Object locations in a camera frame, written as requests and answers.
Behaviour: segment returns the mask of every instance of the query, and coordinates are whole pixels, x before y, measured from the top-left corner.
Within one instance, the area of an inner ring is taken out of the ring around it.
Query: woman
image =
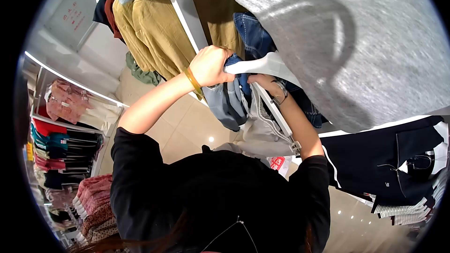
[[[111,150],[111,207],[122,239],[148,241],[134,243],[139,248],[132,251],[321,252],[325,247],[327,160],[316,131],[272,76],[251,75],[248,82],[257,81],[277,98],[301,144],[304,160],[289,182],[259,160],[228,150],[204,150],[167,165],[158,143],[144,135],[195,89],[195,82],[202,87],[232,81],[234,75],[223,72],[232,54],[215,46],[200,50],[189,74],[156,87],[120,119]]]

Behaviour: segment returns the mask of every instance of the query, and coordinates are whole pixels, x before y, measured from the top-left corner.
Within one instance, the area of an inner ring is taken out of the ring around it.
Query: metal clip
[[[292,138],[292,135],[289,136],[289,139],[291,140],[291,149],[295,153],[295,155],[300,155],[301,145],[298,141],[295,141],[294,138]]]

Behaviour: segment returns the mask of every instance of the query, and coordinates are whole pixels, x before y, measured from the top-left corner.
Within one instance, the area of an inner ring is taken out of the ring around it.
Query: hand
[[[194,57],[189,68],[201,87],[234,80],[233,74],[223,71],[226,59],[233,54],[231,49],[214,45],[201,49]]]
[[[256,81],[259,85],[261,85],[261,87],[269,91],[269,94],[271,94],[273,97],[284,97],[283,90],[278,86],[277,83],[272,82],[273,80],[276,80],[276,78],[272,75],[255,74],[248,77],[247,83],[253,83]]]

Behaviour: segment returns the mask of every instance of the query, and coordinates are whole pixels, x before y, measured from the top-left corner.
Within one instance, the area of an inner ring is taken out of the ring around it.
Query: green garment
[[[145,84],[153,84],[156,86],[161,81],[161,76],[156,71],[141,70],[129,51],[127,53],[125,61],[127,62],[127,67],[131,70],[132,76],[136,77],[141,82]]]

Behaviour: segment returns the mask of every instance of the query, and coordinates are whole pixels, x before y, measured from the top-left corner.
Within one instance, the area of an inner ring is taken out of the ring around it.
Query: mustard yellow jacket
[[[210,45],[226,46],[244,57],[233,13],[244,12],[234,0],[194,0]],[[114,19],[143,71],[158,71],[167,80],[185,70],[195,56],[170,0],[134,0],[112,5]]]

